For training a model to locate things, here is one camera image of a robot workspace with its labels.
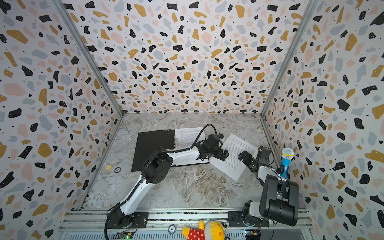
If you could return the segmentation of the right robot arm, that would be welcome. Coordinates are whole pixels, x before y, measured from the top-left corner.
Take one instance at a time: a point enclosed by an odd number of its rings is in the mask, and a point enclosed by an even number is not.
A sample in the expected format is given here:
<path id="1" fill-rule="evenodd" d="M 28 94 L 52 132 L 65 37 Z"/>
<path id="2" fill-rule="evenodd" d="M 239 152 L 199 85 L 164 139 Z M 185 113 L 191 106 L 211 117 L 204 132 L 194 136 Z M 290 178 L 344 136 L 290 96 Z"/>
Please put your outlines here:
<path id="1" fill-rule="evenodd" d="M 299 186 L 287 176 L 294 151 L 290 148 L 282 150 L 282 163 L 277 170 L 270 166 L 271 154 L 271 150 L 265 147 L 259 147 L 253 155 L 247 151 L 239 154 L 239 160 L 256 174 L 263 187 L 258 202 L 248 201 L 244 204 L 242 220 L 247 226 L 258 225 L 262 219 L 269 219 L 293 227 L 299 218 Z"/>

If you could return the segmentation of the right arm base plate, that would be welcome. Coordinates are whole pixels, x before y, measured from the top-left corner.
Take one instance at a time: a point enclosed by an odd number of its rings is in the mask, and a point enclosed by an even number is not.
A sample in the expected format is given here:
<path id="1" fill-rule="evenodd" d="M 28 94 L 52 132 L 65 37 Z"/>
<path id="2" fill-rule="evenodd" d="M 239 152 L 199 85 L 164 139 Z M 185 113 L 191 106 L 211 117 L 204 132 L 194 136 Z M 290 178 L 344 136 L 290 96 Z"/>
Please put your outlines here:
<path id="1" fill-rule="evenodd" d="M 227 222 L 231 228 L 267 228 L 270 226 L 268 220 L 252 217 L 251 220 L 246 220 L 243 217 L 242 211 L 229 211 Z"/>

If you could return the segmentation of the white text sheet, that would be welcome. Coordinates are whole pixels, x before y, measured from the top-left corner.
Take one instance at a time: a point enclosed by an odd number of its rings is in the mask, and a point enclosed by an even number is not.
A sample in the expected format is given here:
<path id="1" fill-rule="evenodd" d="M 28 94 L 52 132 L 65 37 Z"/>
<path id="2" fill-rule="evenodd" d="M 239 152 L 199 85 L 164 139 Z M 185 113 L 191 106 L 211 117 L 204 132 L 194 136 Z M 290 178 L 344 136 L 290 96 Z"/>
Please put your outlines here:
<path id="1" fill-rule="evenodd" d="M 258 147 L 251 145 L 234 134 L 231 134 L 225 140 L 223 147 L 229 152 L 229 156 L 224 161 L 211 157 L 210 164 L 237 182 L 246 169 L 246 164 L 239 160 L 239 154 L 247 151 L 253 155 L 258 150 Z"/>
<path id="2" fill-rule="evenodd" d="M 205 132 L 203 131 L 198 137 L 200 131 L 203 128 L 185 128 L 185 129 L 176 129 L 176 149 L 189 148 L 195 142 L 196 139 L 199 141 L 205 140 Z M 209 159 L 198 159 L 199 153 L 181 153 L 180 157 L 176 157 L 174 161 L 174 166 L 187 166 L 187 165 L 198 165 L 198 164 L 208 164 Z"/>

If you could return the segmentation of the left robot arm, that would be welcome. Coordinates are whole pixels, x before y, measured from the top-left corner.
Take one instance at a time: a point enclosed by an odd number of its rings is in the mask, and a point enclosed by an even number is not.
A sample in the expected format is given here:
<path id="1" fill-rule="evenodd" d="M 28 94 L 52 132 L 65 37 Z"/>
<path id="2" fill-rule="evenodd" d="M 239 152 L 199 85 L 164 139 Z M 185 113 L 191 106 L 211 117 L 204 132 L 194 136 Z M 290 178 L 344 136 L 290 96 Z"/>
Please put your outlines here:
<path id="1" fill-rule="evenodd" d="M 211 134 L 206 140 L 197 141 L 188 148 L 153 153 L 144 164 L 132 190 L 107 213 L 105 229 L 131 226 L 139 203 L 154 185 L 165 179 L 172 166 L 185 161 L 209 160 L 212 157 L 224 161 L 229 152 L 223 148 L 223 139 L 222 134 Z"/>

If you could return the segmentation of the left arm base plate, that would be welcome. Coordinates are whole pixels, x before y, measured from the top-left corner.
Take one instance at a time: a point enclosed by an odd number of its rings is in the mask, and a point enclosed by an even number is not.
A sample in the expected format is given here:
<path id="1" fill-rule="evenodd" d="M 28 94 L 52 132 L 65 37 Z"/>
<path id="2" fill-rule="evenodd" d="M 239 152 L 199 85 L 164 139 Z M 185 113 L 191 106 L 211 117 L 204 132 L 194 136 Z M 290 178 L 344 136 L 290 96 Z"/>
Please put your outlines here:
<path id="1" fill-rule="evenodd" d="M 120 209 L 109 213 L 107 216 L 105 229 L 145 229 L 148 223 L 148 212 L 134 212 L 130 215 L 124 215 Z"/>

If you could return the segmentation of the orange folder black inside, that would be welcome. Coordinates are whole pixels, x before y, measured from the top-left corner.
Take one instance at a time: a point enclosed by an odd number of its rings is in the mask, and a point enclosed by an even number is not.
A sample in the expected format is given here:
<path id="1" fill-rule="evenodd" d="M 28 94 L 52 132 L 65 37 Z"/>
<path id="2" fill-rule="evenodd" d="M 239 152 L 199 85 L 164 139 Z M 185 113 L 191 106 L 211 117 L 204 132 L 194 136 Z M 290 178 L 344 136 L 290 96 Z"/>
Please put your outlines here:
<path id="1" fill-rule="evenodd" d="M 161 148 L 169 150 L 176 149 L 175 130 L 158 130 L 139 133 L 131 171 L 141 171 L 144 163 L 150 156 Z"/>

